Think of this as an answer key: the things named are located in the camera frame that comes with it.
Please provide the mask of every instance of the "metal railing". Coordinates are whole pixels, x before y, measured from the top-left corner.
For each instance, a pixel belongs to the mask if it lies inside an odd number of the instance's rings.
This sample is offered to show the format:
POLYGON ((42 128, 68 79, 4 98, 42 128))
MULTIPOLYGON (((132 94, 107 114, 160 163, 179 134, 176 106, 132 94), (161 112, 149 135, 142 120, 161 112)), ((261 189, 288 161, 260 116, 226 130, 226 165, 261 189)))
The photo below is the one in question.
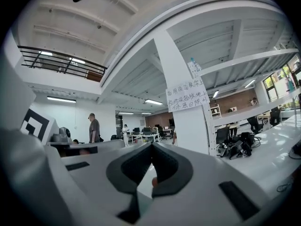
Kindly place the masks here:
POLYGON ((25 58, 22 66, 33 69, 46 69, 98 82, 100 82, 107 69, 94 62, 52 50, 27 46, 18 47, 25 58))

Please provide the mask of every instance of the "gray shirt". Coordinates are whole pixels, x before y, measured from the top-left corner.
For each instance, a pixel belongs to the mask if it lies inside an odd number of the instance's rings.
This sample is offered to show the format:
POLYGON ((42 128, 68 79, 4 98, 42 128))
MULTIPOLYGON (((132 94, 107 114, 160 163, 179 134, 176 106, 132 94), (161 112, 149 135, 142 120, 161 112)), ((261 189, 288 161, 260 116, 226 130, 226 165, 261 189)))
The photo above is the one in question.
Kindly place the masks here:
POLYGON ((92 143, 92 136, 93 136, 93 131, 96 131, 95 133, 95 142, 100 142, 99 140, 99 122, 97 119, 94 119, 91 124, 90 124, 90 127, 89 127, 89 136, 90 136, 90 139, 89 139, 89 143, 92 143))

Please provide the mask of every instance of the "ceiling light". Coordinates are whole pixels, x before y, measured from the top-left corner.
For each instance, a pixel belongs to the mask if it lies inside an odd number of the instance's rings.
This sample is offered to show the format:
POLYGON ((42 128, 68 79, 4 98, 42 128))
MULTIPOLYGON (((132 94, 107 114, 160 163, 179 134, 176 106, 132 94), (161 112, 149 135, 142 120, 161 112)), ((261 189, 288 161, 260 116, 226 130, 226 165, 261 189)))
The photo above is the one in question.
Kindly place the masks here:
POLYGON ((62 102, 69 102, 69 103, 76 103, 76 100, 63 99, 63 98, 52 97, 52 96, 47 96, 47 99, 48 99, 48 100, 62 101, 62 102))
POLYGON ((214 93, 214 95, 213 95, 212 98, 215 98, 215 97, 217 96, 217 94, 218 94, 218 91, 216 91, 216 92, 214 93))
POLYGON ((49 55, 49 56, 52 56, 52 53, 49 53, 49 52, 44 52, 44 51, 40 51, 40 53, 42 54, 42 55, 49 55))
POLYGON ((118 112, 118 114, 133 115, 134 113, 130 113, 130 112, 118 112))
POLYGON ((248 86, 250 86, 255 80, 252 80, 250 83, 247 84, 247 86, 245 86, 245 88, 247 88, 248 86))
POLYGON ((163 103, 161 103, 161 102, 154 101, 154 100, 150 100, 150 99, 147 99, 145 102, 146 102, 146 103, 156 104, 156 105, 163 105, 163 103))
POLYGON ((72 61, 77 62, 77 63, 81 63, 81 64, 85 64, 85 61, 75 59, 75 58, 73 58, 72 61))

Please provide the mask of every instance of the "paper sign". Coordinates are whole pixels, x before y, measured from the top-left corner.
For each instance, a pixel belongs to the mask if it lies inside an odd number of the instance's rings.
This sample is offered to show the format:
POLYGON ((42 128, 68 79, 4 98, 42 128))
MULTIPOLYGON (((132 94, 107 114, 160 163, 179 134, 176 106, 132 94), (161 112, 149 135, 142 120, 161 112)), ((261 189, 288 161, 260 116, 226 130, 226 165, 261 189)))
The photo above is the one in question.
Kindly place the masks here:
POLYGON ((167 88, 166 98, 169 112, 181 111, 210 102, 200 77, 167 88))

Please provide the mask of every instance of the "cap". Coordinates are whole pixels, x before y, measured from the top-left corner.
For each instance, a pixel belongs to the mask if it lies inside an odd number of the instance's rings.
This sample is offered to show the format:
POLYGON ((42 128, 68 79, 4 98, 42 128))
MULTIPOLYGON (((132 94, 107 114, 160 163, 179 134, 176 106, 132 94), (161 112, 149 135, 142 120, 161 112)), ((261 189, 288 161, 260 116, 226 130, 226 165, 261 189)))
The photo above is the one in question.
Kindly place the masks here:
POLYGON ((90 118, 90 116, 94 116, 95 117, 94 113, 90 113, 88 119, 90 118))

